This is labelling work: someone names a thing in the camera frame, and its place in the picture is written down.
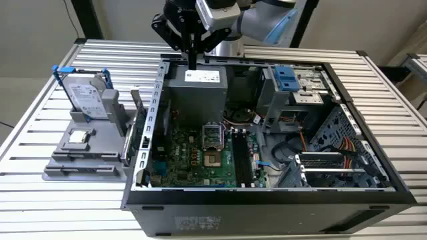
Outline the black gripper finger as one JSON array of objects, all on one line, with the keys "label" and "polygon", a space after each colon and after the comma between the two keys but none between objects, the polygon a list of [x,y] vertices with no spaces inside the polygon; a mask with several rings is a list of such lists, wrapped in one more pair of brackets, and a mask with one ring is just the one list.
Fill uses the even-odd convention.
[{"label": "black gripper finger", "polygon": [[191,34],[187,31],[185,18],[181,15],[177,16],[177,31],[180,32],[180,35],[177,35],[169,27],[168,19],[164,14],[156,14],[153,16],[151,27],[171,48],[176,51],[180,50],[180,52],[187,55],[187,66],[188,69],[192,70],[192,40]]},{"label": "black gripper finger", "polygon": [[195,32],[192,40],[192,70],[196,70],[197,54],[208,53],[228,37],[229,34],[231,29],[223,28],[215,30],[204,39],[201,39],[201,32]]}]

